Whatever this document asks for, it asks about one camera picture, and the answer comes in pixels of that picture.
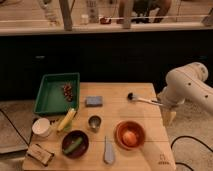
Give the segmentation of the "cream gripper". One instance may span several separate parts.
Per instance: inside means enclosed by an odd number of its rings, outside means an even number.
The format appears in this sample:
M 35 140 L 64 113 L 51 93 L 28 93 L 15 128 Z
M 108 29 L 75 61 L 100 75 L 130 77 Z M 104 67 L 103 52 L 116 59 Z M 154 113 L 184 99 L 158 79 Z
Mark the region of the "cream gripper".
M 174 109 L 163 108 L 162 109 L 162 118 L 163 124 L 169 126 L 176 117 L 176 111 Z

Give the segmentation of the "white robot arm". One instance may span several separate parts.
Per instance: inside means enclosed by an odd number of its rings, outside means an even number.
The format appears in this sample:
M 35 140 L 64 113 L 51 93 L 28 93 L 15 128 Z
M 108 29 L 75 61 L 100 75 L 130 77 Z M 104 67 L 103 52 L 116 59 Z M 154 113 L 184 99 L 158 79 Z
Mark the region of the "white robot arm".
M 169 126 L 176 116 L 175 108 L 186 99 L 193 101 L 206 112 L 213 114 L 213 87 L 205 84 L 207 67 L 193 62 L 170 70 L 166 75 L 166 86 L 158 94 L 163 104 L 163 124 Z

